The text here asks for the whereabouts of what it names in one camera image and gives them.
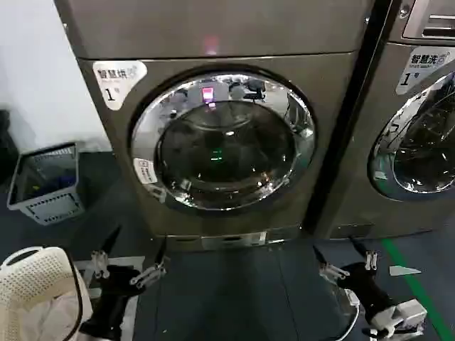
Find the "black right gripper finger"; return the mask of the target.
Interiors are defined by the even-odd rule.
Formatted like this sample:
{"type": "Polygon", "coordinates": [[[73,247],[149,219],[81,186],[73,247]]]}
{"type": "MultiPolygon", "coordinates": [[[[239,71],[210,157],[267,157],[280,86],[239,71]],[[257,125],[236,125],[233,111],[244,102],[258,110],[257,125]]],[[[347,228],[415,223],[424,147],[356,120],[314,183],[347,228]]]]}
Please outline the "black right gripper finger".
{"type": "Polygon", "coordinates": [[[348,272],[330,264],[325,259],[322,252],[316,247],[313,246],[313,250],[318,262],[318,272],[321,277],[327,281],[337,281],[344,280],[348,276],[348,272]]]}
{"type": "Polygon", "coordinates": [[[354,249],[364,257],[365,259],[365,270],[375,273],[378,269],[378,253],[374,250],[369,250],[366,246],[359,242],[357,239],[350,237],[354,249]]]}

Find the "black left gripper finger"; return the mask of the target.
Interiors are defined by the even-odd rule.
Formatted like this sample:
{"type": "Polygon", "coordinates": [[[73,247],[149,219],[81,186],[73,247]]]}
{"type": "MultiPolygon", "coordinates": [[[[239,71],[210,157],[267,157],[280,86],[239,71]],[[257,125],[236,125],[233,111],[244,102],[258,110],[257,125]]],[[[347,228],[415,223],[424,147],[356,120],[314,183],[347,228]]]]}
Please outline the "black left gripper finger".
{"type": "Polygon", "coordinates": [[[166,274],[166,248],[167,248],[167,237],[164,237],[159,250],[156,254],[154,263],[152,266],[142,271],[139,275],[133,277],[130,281],[130,285],[151,285],[158,281],[162,276],[166,274]]]}
{"type": "Polygon", "coordinates": [[[122,226],[118,225],[115,227],[107,238],[103,241],[101,247],[92,251],[91,260],[93,270],[96,278],[108,278],[109,271],[107,269],[109,265],[109,253],[111,252],[116,240],[119,236],[122,226]]]}

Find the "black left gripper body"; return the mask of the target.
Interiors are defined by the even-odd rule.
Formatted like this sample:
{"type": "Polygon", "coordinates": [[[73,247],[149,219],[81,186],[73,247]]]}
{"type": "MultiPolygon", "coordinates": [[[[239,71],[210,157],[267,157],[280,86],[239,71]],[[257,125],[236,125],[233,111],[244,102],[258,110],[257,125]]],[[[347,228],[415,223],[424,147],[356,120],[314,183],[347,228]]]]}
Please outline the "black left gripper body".
{"type": "Polygon", "coordinates": [[[82,334],[89,336],[121,336],[121,324],[129,300],[142,293],[130,281],[140,272],[127,266],[110,265],[108,278],[99,278],[101,296],[91,317],[82,324],[82,334]]]}

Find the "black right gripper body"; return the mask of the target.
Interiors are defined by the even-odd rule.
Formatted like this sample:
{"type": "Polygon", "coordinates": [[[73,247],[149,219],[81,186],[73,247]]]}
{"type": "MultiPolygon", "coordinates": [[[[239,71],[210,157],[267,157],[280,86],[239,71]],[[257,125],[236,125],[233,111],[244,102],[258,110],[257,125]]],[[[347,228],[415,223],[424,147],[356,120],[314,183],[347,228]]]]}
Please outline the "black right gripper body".
{"type": "Polygon", "coordinates": [[[354,292],[365,309],[370,322],[378,313],[391,308],[395,302],[375,282],[376,271],[367,270],[364,263],[353,263],[341,268],[349,273],[339,280],[341,288],[354,292]]]}

